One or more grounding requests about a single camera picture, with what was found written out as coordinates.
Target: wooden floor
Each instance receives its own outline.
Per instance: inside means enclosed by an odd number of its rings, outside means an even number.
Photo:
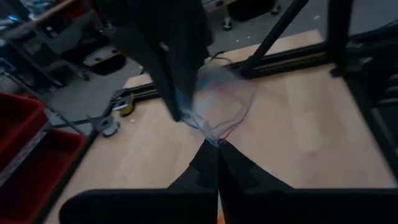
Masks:
[[[270,53],[319,43],[317,31],[279,39]],[[237,62],[257,46],[224,54]],[[248,158],[296,188],[389,188],[396,183],[342,79],[332,66],[253,82],[258,86],[245,120],[228,137]],[[131,78],[126,87],[150,82]],[[117,135],[98,137],[54,206],[88,189],[163,188],[188,166],[203,137],[175,123],[160,99],[139,103]]]

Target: wire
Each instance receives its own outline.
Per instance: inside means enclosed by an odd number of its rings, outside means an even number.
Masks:
[[[391,21],[383,26],[380,26],[379,29],[383,29],[385,27],[390,27],[390,26],[395,26],[395,25],[398,25],[398,19]]]
[[[210,61],[212,61],[214,59],[223,59],[223,60],[228,61],[229,63],[233,63],[233,61],[231,59],[229,59],[229,58],[219,57],[219,55],[221,55],[223,53],[225,53],[225,51],[219,51],[219,52],[215,53],[213,56],[211,56]]]

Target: plastic bag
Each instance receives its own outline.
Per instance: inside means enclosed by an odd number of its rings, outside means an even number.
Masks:
[[[256,87],[228,68],[210,62],[198,71],[193,100],[177,90],[182,119],[217,146],[247,115]]]
[[[33,14],[39,15],[50,9],[57,0],[20,0],[20,2]]]

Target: red plastic crate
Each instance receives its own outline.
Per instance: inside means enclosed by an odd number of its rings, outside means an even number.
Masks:
[[[42,102],[0,93],[0,172],[47,122]]]
[[[84,136],[51,130],[0,187],[0,223],[32,223],[84,144]]]

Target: gray floor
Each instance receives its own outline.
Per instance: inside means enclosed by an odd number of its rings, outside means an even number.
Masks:
[[[283,13],[292,1],[280,0],[279,2]],[[327,2],[326,0],[310,0],[282,36],[313,29],[318,29],[321,35],[325,36]],[[355,34],[376,29],[398,19],[396,9],[398,9],[397,0],[356,0],[350,32]],[[260,43],[279,17],[267,13],[250,21],[234,22],[233,30],[225,32],[221,30],[223,13],[211,13],[209,20],[215,37],[214,44],[210,46],[211,54]],[[125,81],[138,75],[139,71],[139,65],[129,60],[124,68],[112,75],[102,77],[92,74],[89,82],[74,78],[67,87],[45,97],[49,103],[63,111],[67,118],[71,120],[83,119],[86,114],[99,116],[108,104],[113,92],[122,88]],[[90,125],[84,125],[81,128],[86,133],[90,131]]]

